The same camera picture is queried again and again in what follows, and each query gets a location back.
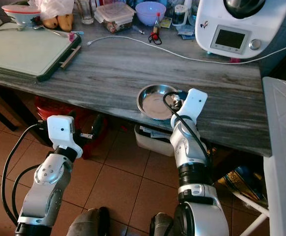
display screen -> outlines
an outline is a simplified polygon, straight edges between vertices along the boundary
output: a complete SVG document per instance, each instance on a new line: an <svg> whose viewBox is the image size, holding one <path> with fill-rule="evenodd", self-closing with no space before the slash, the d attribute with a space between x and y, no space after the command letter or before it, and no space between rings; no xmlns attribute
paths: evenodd
<svg viewBox="0 0 286 236"><path fill-rule="evenodd" d="M243 33L236 33L221 29L215 43L239 49L244 37L245 34Z"/></svg>

small bottle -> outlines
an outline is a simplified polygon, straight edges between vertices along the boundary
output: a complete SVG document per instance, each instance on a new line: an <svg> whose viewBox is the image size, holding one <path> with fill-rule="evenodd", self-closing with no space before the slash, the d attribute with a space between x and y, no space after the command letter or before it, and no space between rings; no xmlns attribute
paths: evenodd
<svg viewBox="0 0 286 236"><path fill-rule="evenodd" d="M153 33L159 35L159 31L161 29L161 23L160 23L160 20L159 20L159 16L161 14L159 12L157 12L156 14L156 21L155 21L155 24L154 24L154 28L153 28Z"/></svg>

marble countertop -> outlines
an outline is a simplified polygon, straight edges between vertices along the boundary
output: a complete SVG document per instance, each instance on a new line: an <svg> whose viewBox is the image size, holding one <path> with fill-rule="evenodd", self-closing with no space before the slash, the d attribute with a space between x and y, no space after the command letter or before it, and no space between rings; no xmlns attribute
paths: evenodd
<svg viewBox="0 0 286 236"><path fill-rule="evenodd" d="M230 148L270 156L271 147L259 67L255 63L222 65L179 58L142 43L110 36L95 22L82 25L75 19L74 30L84 31L82 50L66 70L58 69L44 82L0 74L0 85L89 108L105 114L165 130L170 121L158 121L141 114L136 105L138 92L150 84L176 89L196 88L208 94L198 118L203 138ZM141 35L128 29L115 35L148 42L151 28ZM187 57L228 62L207 53L195 40L182 40L174 27L161 29L162 48Z"/></svg>

tiled floor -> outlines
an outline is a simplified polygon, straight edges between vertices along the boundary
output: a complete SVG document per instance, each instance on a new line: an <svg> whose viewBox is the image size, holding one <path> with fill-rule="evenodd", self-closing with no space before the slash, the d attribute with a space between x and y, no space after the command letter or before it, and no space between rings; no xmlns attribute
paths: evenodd
<svg viewBox="0 0 286 236"><path fill-rule="evenodd" d="M1 106L0 110L16 123ZM84 129L90 127L91 121L92 117L85 123ZM11 132L0 123L0 182L5 159L20 134L21 131ZM38 143L32 135L26 136L8 170L6 193L10 205L10 193L17 175L25 168L41 163L50 150ZM115 125L103 143L94 150L90 160L75 161L71 182L65 190L52 235L66 235L70 224L82 211L107 206L112 219L112 236L147 236L150 219L154 214L174 213L177 205L177 173L173 157L138 147L130 125L127 132ZM26 174L19 183L18 210L31 187L32 179L33 171ZM245 208L239 199L222 186L217 185L217 191L230 235L240 235L257 218L258 213ZM0 236L12 236L14 229L0 198ZM251 235L269 235L268 220Z"/></svg>

stainless steel bowl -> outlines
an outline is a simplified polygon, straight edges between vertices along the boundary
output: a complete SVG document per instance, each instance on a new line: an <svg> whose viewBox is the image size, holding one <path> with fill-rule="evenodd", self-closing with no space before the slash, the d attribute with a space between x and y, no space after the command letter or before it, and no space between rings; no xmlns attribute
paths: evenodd
<svg viewBox="0 0 286 236"><path fill-rule="evenodd" d="M172 112L165 106L163 97L166 93L177 91L168 85L149 85L138 94L137 106L139 110L150 118L165 120L172 117ZM173 98L166 98L168 104L173 104Z"/></svg>

